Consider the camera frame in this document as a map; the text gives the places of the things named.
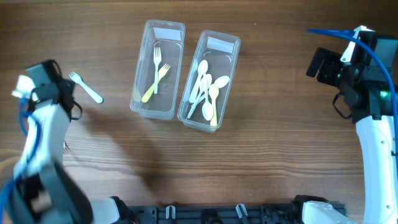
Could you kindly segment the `yellow plastic spoon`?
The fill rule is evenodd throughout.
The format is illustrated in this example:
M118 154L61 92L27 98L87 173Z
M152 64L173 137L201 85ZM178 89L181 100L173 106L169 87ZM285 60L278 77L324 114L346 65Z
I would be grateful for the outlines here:
M213 106L213 117L210 121L211 126L217 125L216 99L217 99L218 95L219 95L218 86L215 83L211 84L211 86L209 88L209 96L211 98L211 104Z

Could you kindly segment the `white spoon thin handle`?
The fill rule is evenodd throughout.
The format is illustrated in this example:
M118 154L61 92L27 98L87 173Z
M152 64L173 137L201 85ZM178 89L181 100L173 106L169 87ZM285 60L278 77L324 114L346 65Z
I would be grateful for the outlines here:
M211 76L210 74L206 74L205 76L207 77L208 86L210 86L210 85L211 85L211 82L212 82L212 76ZM228 84L228 82L229 82L229 76L226 76L226 75L225 75L225 76L221 76L221 77L217 78L217 79L215 80L215 85L216 85L218 88L223 88L224 86L226 86L226 85ZM195 99L194 103L193 103L192 106L191 106L191 109L192 109L192 110L195 110L197 104L199 104L199 102L201 102L201 101L204 100L204 99L205 99L205 94L204 94L204 93L201 93L201 94L200 94L199 96L197 96L197 98Z

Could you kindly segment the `white spoon wide handle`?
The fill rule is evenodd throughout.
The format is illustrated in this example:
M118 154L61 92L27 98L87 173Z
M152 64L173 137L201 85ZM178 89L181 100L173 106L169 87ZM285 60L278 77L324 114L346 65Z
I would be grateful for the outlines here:
M195 101L195 99L197 97L197 94L198 94L198 89L199 89L199 86L200 86L201 77L202 77L203 74L205 74L207 72L207 70L208 70L208 62L206 60L202 60L199 63L198 68L197 68L198 76L197 76L197 79L195 81L195 84L194 84L194 86L192 88L192 92L191 92L190 97L189 97L189 102L190 103L193 103Z

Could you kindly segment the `long white plastic fork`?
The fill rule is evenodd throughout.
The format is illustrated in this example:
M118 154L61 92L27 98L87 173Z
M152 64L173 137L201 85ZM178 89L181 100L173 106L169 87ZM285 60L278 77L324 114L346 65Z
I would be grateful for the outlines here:
M71 153L71 150L70 150L70 148L68 147L68 144L66 143L66 142L64 142L64 147L63 147L63 153L64 154L69 154L69 153Z

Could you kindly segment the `yellow plastic fork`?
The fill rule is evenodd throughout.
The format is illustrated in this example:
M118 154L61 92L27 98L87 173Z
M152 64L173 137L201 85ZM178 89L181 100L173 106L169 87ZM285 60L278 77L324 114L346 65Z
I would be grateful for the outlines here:
M159 70L159 81L167 74L168 70L170 69L169 64L164 64L160 70ZM145 92L143 97L141 98L141 101L143 103L147 103L150 99L150 97L154 94L154 83L149 87L149 89Z

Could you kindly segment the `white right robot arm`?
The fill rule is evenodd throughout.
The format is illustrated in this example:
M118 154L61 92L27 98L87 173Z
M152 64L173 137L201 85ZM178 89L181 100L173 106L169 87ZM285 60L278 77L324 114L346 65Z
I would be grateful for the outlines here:
M336 87L356 126L364 168L364 223L397 223L397 38L365 26L310 29L349 42L343 54L318 48L306 72Z

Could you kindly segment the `white plastic spoon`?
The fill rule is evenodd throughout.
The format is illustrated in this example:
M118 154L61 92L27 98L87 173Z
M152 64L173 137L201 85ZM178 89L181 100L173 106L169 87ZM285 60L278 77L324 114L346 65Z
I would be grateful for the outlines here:
M199 104L199 102L201 101L201 96L202 96L203 92L205 91L205 80L207 81L207 84L211 84L211 82L212 82L211 74L205 74L203 76L203 78L200 80L199 94L197 95L197 97L195 98L195 101L191 105L191 109L187 115L188 119L191 118L195 108L197 107L197 104Z
M203 76L203 91L204 91L204 96L205 96L205 102L202 106L202 113L203 117L207 120L210 121L212 116L213 116L213 106L208 100L208 84L212 83L212 76L211 74L206 74Z

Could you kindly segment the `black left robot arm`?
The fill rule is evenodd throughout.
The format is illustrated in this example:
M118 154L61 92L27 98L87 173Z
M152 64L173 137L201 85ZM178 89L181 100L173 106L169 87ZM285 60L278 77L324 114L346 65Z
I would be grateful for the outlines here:
M24 150L1 192L1 211L13 223L139 223L119 198L89 201L63 168L65 135L75 118L75 83L58 63L44 60L26 69L13 95L20 99Z

